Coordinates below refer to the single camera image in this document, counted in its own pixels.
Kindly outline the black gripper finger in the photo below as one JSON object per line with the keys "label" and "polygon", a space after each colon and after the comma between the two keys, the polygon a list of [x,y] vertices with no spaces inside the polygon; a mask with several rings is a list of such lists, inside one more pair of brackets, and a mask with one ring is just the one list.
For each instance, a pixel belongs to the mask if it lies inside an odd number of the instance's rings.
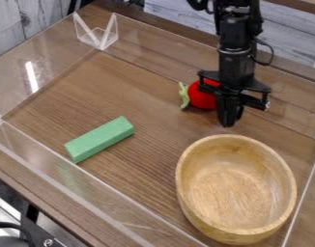
{"label": "black gripper finger", "polygon": [[243,103],[243,96],[238,96],[234,99],[234,117],[232,117],[232,122],[236,123],[243,116],[243,112],[245,112],[245,103]]}
{"label": "black gripper finger", "polygon": [[218,115],[223,127],[234,125],[234,99],[231,96],[218,94]]}

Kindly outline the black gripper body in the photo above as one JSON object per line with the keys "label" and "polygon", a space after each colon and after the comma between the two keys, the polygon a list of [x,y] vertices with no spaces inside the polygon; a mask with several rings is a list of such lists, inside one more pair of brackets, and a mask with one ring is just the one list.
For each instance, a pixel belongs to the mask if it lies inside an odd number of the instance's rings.
{"label": "black gripper body", "polygon": [[266,111],[270,106],[269,94],[271,88],[261,82],[254,76],[245,77],[239,80],[223,80],[220,73],[215,70],[200,70],[199,75],[199,89],[211,95],[218,94],[231,96],[235,99],[238,96],[243,96],[245,106],[253,107],[262,111]]}

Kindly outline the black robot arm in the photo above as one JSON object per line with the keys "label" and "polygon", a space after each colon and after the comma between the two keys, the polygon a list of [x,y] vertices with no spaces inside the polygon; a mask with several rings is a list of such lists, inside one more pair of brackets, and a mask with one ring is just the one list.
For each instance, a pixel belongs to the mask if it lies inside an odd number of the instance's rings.
{"label": "black robot arm", "polygon": [[263,32],[261,0],[187,0],[196,11],[215,16],[219,39],[219,69],[200,70],[198,88],[216,97],[218,117],[223,127],[241,120],[245,107],[265,111],[271,88],[255,77],[258,44]]}

